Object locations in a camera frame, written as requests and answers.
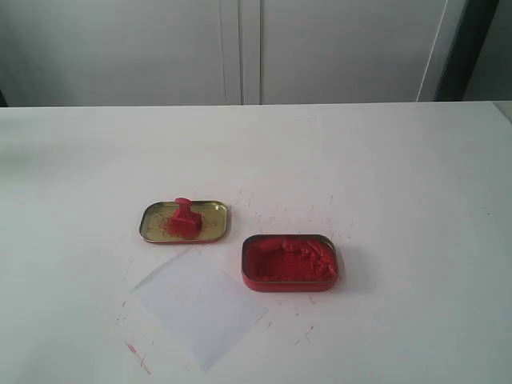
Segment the red ink tin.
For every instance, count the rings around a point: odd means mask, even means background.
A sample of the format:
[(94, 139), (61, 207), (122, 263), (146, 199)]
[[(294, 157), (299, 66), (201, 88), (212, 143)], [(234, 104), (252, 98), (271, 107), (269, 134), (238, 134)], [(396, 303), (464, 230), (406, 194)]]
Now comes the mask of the red ink tin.
[(264, 293), (322, 292), (339, 279), (336, 250), (320, 234), (256, 234), (242, 244), (242, 278)]

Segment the red stamp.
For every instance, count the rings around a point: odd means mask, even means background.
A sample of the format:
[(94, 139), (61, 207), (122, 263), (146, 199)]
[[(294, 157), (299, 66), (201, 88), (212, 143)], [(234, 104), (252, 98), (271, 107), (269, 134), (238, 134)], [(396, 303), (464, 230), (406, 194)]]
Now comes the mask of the red stamp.
[(187, 198), (176, 198), (174, 202), (177, 208), (169, 219), (171, 233), (181, 237), (198, 235), (202, 228), (202, 216), (192, 211), (192, 201)]

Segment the white paper sheet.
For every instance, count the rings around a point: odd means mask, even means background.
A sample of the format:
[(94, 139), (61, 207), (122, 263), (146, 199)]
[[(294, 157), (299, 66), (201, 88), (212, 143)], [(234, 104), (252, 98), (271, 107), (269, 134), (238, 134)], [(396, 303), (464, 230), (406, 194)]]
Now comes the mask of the white paper sheet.
[(268, 312), (228, 273), (240, 265), (232, 248), (193, 246), (164, 262), (133, 289), (137, 300), (183, 347), (210, 370)]

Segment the gold tin lid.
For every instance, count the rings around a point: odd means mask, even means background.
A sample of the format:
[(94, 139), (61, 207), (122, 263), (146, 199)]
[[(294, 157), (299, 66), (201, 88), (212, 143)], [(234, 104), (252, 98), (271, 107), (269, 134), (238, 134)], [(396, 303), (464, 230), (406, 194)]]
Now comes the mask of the gold tin lid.
[(218, 201), (192, 201), (191, 212), (202, 216), (200, 230), (175, 229), (172, 216), (178, 209), (176, 202), (156, 202), (148, 206), (139, 225), (139, 234), (154, 244), (202, 244), (221, 239), (229, 224), (229, 210)]

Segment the white cabinet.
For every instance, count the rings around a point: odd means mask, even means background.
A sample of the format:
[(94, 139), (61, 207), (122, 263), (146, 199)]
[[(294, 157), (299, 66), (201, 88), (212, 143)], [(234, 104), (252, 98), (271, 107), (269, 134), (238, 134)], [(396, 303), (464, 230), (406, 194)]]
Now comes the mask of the white cabinet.
[(463, 1), (4, 1), (10, 106), (431, 101)]

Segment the dark vertical post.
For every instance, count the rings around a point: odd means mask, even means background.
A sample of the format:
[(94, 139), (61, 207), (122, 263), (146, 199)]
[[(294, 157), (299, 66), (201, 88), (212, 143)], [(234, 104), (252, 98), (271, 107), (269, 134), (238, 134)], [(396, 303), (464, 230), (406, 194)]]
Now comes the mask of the dark vertical post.
[(465, 2), (434, 100), (511, 100), (511, 0)]

